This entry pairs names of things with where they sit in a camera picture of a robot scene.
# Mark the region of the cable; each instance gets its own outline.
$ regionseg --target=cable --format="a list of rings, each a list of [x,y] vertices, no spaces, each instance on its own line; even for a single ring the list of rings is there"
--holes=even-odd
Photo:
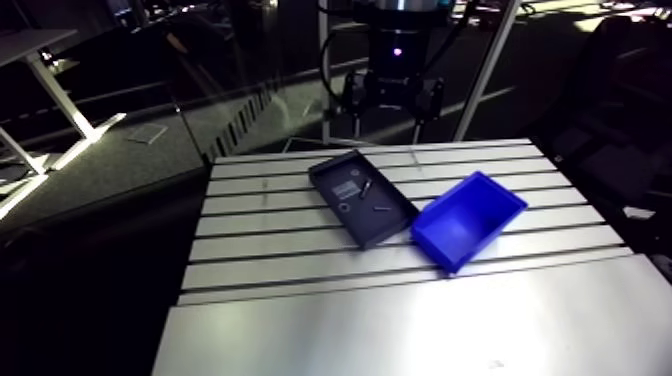
[[[351,33],[361,33],[361,31],[349,31],[349,32],[351,32]],[[332,31],[327,36],[327,39],[324,40],[324,44],[322,44],[322,48],[320,49],[319,71],[320,71],[320,79],[322,80],[322,85],[324,85],[324,88],[329,93],[329,96],[336,102],[336,104],[338,104],[339,106],[341,106],[343,108],[347,108],[347,106],[341,100],[341,97],[339,97],[334,92],[334,89],[331,88],[331,85],[329,84],[329,81],[327,80],[327,75],[324,71],[324,56],[327,54],[327,50],[329,49],[329,44],[331,43],[332,40],[334,40],[334,37],[338,33],[339,32],[337,32],[337,31]]]
[[[467,24],[469,23],[469,18],[473,16],[473,14],[476,12],[476,7],[478,6],[479,0],[471,0],[466,8],[464,9],[464,13],[462,13],[462,18],[457,22],[457,25],[450,31],[450,34],[446,37],[446,39],[443,41],[443,44],[441,44],[441,47],[439,47],[438,50],[434,53],[431,59],[429,59],[429,62],[418,72],[417,78],[421,78],[422,76],[425,75],[425,73],[429,72],[430,69],[436,64],[437,61],[443,56],[443,54],[446,52],[448,47],[450,47],[457,37],[460,35],[462,30],[467,27]]]
[[[318,11],[328,14],[330,16],[335,16],[335,17],[346,17],[350,18],[352,17],[352,10],[345,10],[345,9],[327,9],[323,8],[320,6],[320,4],[315,3],[315,7],[317,8]]]

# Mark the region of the screw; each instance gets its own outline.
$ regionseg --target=screw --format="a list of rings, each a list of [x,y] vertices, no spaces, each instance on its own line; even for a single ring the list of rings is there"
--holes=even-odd
[[[371,185],[373,184],[373,180],[371,179],[366,179],[366,182],[364,183],[364,187],[362,187],[362,191],[359,193],[359,198],[364,198],[367,193],[369,193],[369,190],[371,189]]]

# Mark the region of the white desk leg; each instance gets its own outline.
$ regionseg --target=white desk leg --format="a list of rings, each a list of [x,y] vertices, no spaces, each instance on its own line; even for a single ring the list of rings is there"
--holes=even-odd
[[[509,0],[504,14],[502,15],[499,28],[497,32],[492,37],[492,42],[490,43],[490,49],[485,56],[483,64],[481,64],[478,77],[476,82],[471,86],[469,93],[469,98],[467,103],[462,110],[462,115],[460,115],[460,122],[457,125],[457,130],[455,131],[455,136],[453,141],[462,141],[464,136],[467,134],[467,130],[471,125],[471,119],[474,117],[476,112],[476,107],[481,103],[481,96],[485,90],[485,86],[490,81],[490,75],[492,70],[495,69],[495,65],[499,60],[499,54],[502,52],[502,48],[506,43],[506,40],[509,37],[509,31],[511,31],[511,26],[513,26],[514,21],[516,20],[516,12],[520,7],[521,0]]]
[[[66,94],[61,85],[58,84],[58,81],[56,81],[49,69],[44,66],[42,60],[40,60],[40,56],[37,53],[32,53],[25,57],[25,61],[30,67],[30,70],[33,71],[35,77],[37,77],[37,80],[42,84],[42,87],[44,87],[44,90],[49,93],[65,117],[68,118],[70,123],[72,123],[82,137],[91,142],[98,141],[98,139],[100,139],[99,132],[96,132],[84,115],[79,112],[75,104],[72,103],[68,94]]]
[[[14,154],[17,157],[21,158],[21,160],[26,165],[28,165],[28,167],[30,167],[30,169],[33,170],[33,172],[35,172],[38,175],[42,175],[46,172],[44,170],[44,167],[42,167],[41,164],[35,161],[35,159],[33,159],[33,157],[31,157],[30,154],[28,154],[28,152],[23,150],[21,145],[19,145],[16,141],[14,141],[12,136],[10,136],[9,133],[5,132],[5,130],[2,127],[0,127],[0,138],[2,138],[2,142],[4,142],[8,148],[12,149]]]

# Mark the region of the chair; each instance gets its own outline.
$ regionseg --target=chair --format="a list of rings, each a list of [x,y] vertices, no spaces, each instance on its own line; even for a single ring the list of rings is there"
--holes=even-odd
[[[653,222],[672,213],[672,195],[650,195],[661,180],[672,181],[672,127],[647,128],[647,114],[605,105],[630,28],[628,17],[604,19],[588,37],[559,99],[520,136],[535,140],[628,243],[642,244],[639,250],[646,253],[653,248],[642,237],[661,238],[665,230]],[[625,206],[655,210],[658,219],[635,223],[624,215]]]

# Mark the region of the desk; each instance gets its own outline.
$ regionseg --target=desk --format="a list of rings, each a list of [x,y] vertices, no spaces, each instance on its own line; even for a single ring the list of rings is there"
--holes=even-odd
[[[418,208],[476,170],[529,204],[460,276],[632,254],[529,140],[359,149]],[[346,150],[220,158],[179,304],[347,290],[440,278],[403,231],[360,252],[306,171]]]
[[[672,289],[642,255],[176,307],[154,376],[672,374]]]
[[[97,128],[93,128],[40,60],[40,55],[37,52],[39,49],[65,39],[76,32],[76,30],[23,30],[0,37],[0,68],[17,60],[25,62],[44,90],[56,102],[63,115],[82,136],[80,141],[54,162],[51,168],[55,170],[64,167],[91,143],[98,141],[109,127],[125,116],[124,114],[116,114]],[[0,139],[34,174],[28,177],[26,183],[20,189],[17,189],[10,197],[0,203],[0,218],[2,218],[46,180],[46,169],[32,158],[2,127],[0,127]]]

